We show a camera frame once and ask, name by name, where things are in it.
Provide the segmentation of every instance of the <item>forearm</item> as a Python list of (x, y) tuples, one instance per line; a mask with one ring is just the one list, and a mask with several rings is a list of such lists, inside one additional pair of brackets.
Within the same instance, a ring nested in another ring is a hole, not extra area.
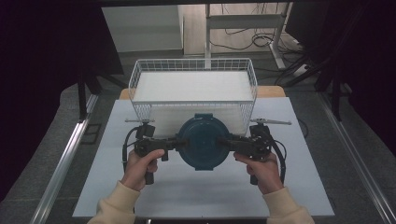
[(88, 223), (134, 223), (134, 203), (139, 194), (117, 182), (113, 192), (100, 200), (96, 216)]
[(268, 224), (315, 223), (306, 208), (293, 200), (288, 188), (265, 194), (263, 198), (270, 210), (270, 216), (267, 219)]

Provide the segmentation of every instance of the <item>white wire basket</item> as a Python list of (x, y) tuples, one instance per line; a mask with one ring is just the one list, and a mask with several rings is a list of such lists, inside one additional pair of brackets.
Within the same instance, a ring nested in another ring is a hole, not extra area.
[(129, 82), (134, 111), (154, 120), (155, 137), (175, 136), (196, 113), (211, 113), (230, 133), (245, 135), (256, 94), (250, 59), (138, 60)]

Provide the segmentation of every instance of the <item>white table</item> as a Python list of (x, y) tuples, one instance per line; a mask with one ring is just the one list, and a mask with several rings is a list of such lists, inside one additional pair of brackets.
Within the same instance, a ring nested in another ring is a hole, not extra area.
[[(131, 102), (116, 101), (73, 217), (94, 216), (99, 199), (106, 197), (122, 178), (121, 146), (136, 125), (124, 122), (126, 118), (135, 119)], [(275, 140), (288, 151), (285, 185), (312, 216), (333, 216), (289, 98), (258, 98), (252, 118), (292, 122), (268, 125)], [(135, 206), (139, 217), (268, 217), (261, 193), (257, 186), (249, 184), (245, 165), (235, 161), (232, 153), (214, 171), (195, 171), (175, 151), (169, 152), (169, 161), (159, 161), (154, 184), (142, 190)]]

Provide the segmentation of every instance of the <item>gray carpet floor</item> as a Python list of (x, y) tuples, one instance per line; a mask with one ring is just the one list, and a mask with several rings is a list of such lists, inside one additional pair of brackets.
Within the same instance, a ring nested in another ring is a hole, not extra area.
[[(213, 57), (226, 56), (219, 54)], [(255, 67), (276, 70), (271, 53), (245, 53), (234, 56), (249, 57)], [(183, 56), (179, 52), (124, 53), (120, 55), (120, 58), (125, 76), (114, 77), (128, 82), (136, 59), (181, 57)], [(260, 85), (273, 85), (279, 73), (257, 70), (256, 76)], [(301, 123), (302, 132), (307, 134), (306, 143), (335, 213), (334, 217), (314, 217), (314, 220), (317, 223), (382, 223), (381, 216), (321, 106), (318, 93), (313, 88), (315, 80), (316, 77), (311, 77), (294, 87), (285, 89), (297, 118), (306, 124), (305, 127)], [(90, 127), (78, 147), (75, 159), (55, 204), (50, 210), (47, 223), (86, 223), (87, 221), (72, 218), (71, 215), (90, 171), (114, 101), (121, 91), (119, 87), (104, 79), (100, 78), (100, 82), (104, 90), (99, 95), (92, 113)], [(395, 208), (396, 160), (394, 156), (355, 113), (347, 97), (341, 99), (341, 117), (363, 160), (384, 190), (391, 206)], [(35, 155), (8, 196), (0, 203), (0, 223), (28, 223), (31, 220), (77, 121), (77, 87), (72, 86), (63, 92), (58, 113)], [(226, 223), (221, 220), (201, 220), (192, 223), (207, 222)], [(154, 220), (152, 223), (183, 223), (183, 221)], [(227, 223), (241, 223), (241, 221), (227, 221)], [(264, 221), (250, 220), (244, 223), (264, 223)]]

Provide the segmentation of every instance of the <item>metal rail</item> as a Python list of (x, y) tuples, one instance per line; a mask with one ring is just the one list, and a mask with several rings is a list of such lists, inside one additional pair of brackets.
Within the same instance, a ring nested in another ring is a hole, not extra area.
[(76, 125), (76, 128), (73, 131), (66, 148), (64, 149), (64, 154), (62, 155), (52, 175), (52, 178), (47, 185), (46, 191), (44, 192), (43, 197), (41, 198), (32, 219), (30, 220), (31, 224), (46, 222), (50, 214), (50, 210), (55, 202), (56, 196), (58, 195), (62, 183), (64, 182), (67, 171), (69, 170), (70, 164), (73, 161), (74, 155), (76, 154), (81, 137), (87, 128), (88, 122), (90, 121), (91, 112), (96, 104), (97, 98), (97, 95), (91, 95), (90, 99), (88, 100), (88, 116), (81, 123)]
[(396, 223), (396, 216), (393, 213), (392, 208), (388, 202), (387, 197), (385, 196), (384, 192), (375, 181), (373, 175), (367, 168), (366, 164), (364, 163), (358, 149), (353, 144), (352, 140), (350, 139), (347, 130), (344, 128), (342, 122), (338, 121), (337, 118), (332, 114), (332, 110), (330, 108), (330, 102), (326, 97), (326, 93), (320, 93), (320, 102), (329, 117), (332, 126), (334, 127), (338, 137), (340, 138), (341, 142), (344, 145), (344, 149), (346, 150), (347, 155), (349, 156), (352, 164), (354, 165), (359, 177), (361, 178), (361, 182), (363, 186), (366, 188), (367, 192), (369, 193), (370, 197), (372, 198), (376, 209), (378, 210), (379, 215), (384, 220), (384, 223), (392, 224)]

